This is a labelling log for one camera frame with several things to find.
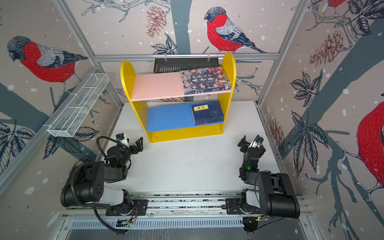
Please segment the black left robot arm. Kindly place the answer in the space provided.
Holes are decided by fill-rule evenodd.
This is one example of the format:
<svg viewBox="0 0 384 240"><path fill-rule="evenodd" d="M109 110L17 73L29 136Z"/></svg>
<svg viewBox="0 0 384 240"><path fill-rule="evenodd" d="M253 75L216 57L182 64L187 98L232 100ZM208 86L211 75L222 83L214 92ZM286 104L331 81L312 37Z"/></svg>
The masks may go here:
<svg viewBox="0 0 384 240"><path fill-rule="evenodd" d="M115 190L106 183L123 181L132 166L131 156L143 151L143 138L133 145L124 135L116 139L100 136L96 144L104 157L99 162L84 163L74 167L62 189L63 207L122 207L130 210L134 204L126 190Z"/></svg>

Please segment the navy book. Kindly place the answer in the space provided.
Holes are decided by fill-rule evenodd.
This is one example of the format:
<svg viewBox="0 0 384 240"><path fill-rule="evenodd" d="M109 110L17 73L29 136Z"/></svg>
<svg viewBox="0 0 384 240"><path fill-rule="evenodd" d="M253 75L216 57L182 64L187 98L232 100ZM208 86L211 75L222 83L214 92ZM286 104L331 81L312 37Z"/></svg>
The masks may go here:
<svg viewBox="0 0 384 240"><path fill-rule="evenodd" d="M195 104L191 108L196 126L220 123L225 119L219 101Z"/></svg>

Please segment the colourful portrait cover book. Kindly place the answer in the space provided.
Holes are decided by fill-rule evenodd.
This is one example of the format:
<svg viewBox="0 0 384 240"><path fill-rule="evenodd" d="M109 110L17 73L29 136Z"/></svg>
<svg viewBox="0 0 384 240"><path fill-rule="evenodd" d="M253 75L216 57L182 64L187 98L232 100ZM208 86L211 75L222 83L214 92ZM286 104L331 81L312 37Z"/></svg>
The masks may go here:
<svg viewBox="0 0 384 240"><path fill-rule="evenodd" d="M229 91L232 88L222 67L180 71L185 95Z"/></svg>

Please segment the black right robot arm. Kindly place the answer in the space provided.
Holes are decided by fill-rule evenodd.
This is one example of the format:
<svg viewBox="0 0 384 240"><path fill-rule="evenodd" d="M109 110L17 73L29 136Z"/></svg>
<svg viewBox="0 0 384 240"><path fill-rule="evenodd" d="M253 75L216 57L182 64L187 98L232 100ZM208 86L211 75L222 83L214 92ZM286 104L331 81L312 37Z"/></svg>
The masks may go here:
<svg viewBox="0 0 384 240"><path fill-rule="evenodd" d="M258 203L256 206L250 205L245 190L241 208L246 212L256 208L265 216L297 219L301 210L289 176L259 170L259 160L266 152L263 141L263 137L258 135L251 143L246 137L238 143L240 151L244 154L239 168L239 178L245 184L254 187Z"/></svg>

